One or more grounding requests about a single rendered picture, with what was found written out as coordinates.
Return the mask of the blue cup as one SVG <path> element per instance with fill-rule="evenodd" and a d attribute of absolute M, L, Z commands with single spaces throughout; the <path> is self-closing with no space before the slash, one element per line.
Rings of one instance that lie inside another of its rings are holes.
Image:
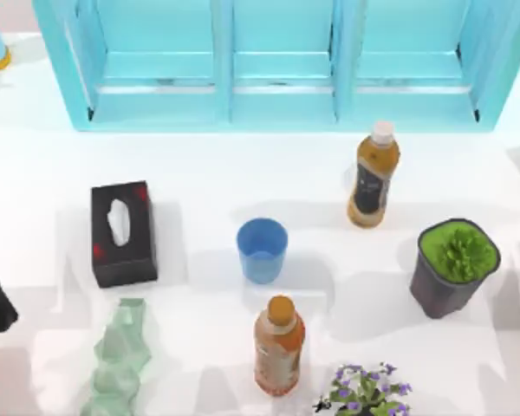
<path fill-rule="evenodd" d="M 244 276 L 256 284 L 272 283 L 281 273 L 289 237 L 272 218 L 253 218 L 237 232 L 237 249 Z"/>

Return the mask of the grey pot with green plant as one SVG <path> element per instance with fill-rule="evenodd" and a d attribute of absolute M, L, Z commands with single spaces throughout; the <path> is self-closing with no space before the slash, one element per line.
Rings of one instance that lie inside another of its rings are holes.
<path fill-rule="evenodd" d="M 450 218 L 426 228 L 419 234 L 417 248 L 410 290 L 432 319 L 461 310 L 501 263 L 495 243 L 465 218 Z"/>

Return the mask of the amber bottle with white cap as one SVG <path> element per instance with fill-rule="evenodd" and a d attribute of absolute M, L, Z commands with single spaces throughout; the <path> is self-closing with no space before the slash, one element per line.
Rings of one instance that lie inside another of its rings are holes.
<path fill-rule="evenodd" d="M 349 220 L 374 228 L 384 218 L 400 148 L 390 121 L 376 121 L 372 132 L 358 145 L 354 189 L 348 201 Z"/>

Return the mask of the orange bottle with orange cap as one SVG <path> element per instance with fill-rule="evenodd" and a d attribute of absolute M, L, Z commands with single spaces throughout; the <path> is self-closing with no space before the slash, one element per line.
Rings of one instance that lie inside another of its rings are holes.
<path fill-rule="evenodd" d="M 305 336 L 304 320 L 293 301 L 273 296 L 254 325 L 254 379 L 268 395 L 281 397 L 296 386 Z"/>

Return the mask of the light blue rack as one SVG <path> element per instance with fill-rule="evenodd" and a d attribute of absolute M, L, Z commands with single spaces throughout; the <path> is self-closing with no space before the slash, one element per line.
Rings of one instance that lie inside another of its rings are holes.
<path fill-rule="evenodd" d="M 490 131 L 520 0 L 32 0 L 75 129 Z"/>

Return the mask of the black tissue box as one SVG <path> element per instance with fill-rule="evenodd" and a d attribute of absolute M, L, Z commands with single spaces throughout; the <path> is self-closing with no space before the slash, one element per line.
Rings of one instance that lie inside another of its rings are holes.
<path fill-rule="evenodd" d="M 158 279 L 153 205 L 145 181 L 91 191 L 92 267 L 102 289 Z"/>

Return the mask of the pale green crumpled bottle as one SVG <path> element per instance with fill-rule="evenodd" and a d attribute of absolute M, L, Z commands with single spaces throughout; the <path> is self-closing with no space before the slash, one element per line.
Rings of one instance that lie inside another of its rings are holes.
<path fill-rule="evenodd" d="M 94 346 L 97 367 L 79 416 L 135 416 L 140 373 L 151 360 L 143 337 L 145 310 L 142 298 L 119 300 L 112 321 Z"/>

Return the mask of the purple flower plant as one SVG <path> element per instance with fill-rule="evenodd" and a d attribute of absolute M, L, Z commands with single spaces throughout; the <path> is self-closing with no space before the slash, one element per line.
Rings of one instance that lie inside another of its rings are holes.
<path fill-rule="evenodd" d="M 404 398 L 410 383 L 394 381 L 397 367 L 381 361 L 378 368 L 344 364 L 336 371 L 330 391 L 312 406 L 315 416 L 411 416 Z"/>

